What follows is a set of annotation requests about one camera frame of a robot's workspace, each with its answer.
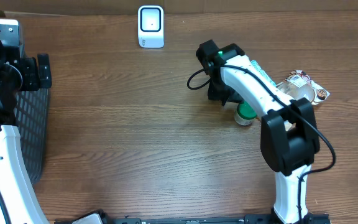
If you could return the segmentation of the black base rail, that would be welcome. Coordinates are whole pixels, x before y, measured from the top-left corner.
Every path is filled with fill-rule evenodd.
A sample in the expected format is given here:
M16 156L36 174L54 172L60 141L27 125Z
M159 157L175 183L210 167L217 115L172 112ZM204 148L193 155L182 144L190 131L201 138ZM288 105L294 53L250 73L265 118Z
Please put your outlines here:
M92 211L75 220L55 220L54 224L72 223L103 223L103 224L279 224L282 221L271 214L248 214L244 217L217 217L217 218L168 218L148 219L140 218L111 218L102 209Z

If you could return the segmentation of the beige PanTree snack bag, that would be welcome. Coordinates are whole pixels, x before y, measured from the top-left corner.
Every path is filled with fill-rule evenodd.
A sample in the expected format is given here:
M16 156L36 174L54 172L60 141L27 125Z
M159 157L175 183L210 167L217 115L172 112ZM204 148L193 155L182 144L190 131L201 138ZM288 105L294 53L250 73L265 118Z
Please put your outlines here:
M313 106L322 103L330 96L330 92L313 81L303 70L291 71L276 87L295 100L306 98Z

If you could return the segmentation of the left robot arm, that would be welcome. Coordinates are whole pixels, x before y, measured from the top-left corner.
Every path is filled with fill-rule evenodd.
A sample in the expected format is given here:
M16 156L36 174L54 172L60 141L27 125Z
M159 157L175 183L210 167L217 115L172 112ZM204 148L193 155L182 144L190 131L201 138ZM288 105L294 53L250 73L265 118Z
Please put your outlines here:
M21 25L0 19L0 223L47 223L33 184L44 161L52 73L28 57Z

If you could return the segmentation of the white barcode scanner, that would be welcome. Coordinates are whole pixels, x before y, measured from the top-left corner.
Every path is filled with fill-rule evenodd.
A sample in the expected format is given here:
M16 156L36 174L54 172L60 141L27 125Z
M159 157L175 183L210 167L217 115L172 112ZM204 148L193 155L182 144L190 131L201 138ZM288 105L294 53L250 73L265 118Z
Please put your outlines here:
M139 45L146 49L163 48L164 10L158 5L143 5L138 9Z

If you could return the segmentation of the green lid jar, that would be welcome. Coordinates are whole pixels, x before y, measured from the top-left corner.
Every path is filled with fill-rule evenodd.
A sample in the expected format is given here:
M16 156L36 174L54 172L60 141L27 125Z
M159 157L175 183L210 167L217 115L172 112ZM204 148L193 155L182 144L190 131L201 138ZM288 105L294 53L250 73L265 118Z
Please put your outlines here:
M241 126L248 126L257 118L256 112L247 103L239 103L234 113L234 119Z

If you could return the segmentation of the grey plastic shopping basket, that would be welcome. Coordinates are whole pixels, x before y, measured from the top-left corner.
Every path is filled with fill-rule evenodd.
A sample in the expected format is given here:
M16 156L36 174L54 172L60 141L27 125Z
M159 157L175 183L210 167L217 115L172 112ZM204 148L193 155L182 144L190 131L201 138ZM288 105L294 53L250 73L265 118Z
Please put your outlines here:
M21 136L21 151L31 184L36 184L43 172L47 140L50 92L48 89L21 91L14 109Z

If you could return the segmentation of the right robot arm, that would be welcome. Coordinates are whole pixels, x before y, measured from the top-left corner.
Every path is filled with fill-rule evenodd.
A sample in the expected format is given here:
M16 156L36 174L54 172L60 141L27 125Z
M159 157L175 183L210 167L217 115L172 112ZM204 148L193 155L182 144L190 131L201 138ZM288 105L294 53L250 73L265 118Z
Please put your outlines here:
M196 58L209 76L210 100L247 103L254 112L249 118L260 119L260 150L275 173L272 221L312 221L306 207L306 181L320 144L311 103L280 91L236 44L219 48L208 40L200 44Z

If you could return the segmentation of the teal wet wipes pack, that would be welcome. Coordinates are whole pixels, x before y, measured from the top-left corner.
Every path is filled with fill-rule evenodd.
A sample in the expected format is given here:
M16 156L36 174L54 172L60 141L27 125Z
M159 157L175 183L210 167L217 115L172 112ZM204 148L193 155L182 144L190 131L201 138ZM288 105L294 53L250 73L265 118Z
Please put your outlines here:
M265 70L262 69L256 60L251 60L250 63L267 81L269 81L273 86L277 86L277 84L271 79Z

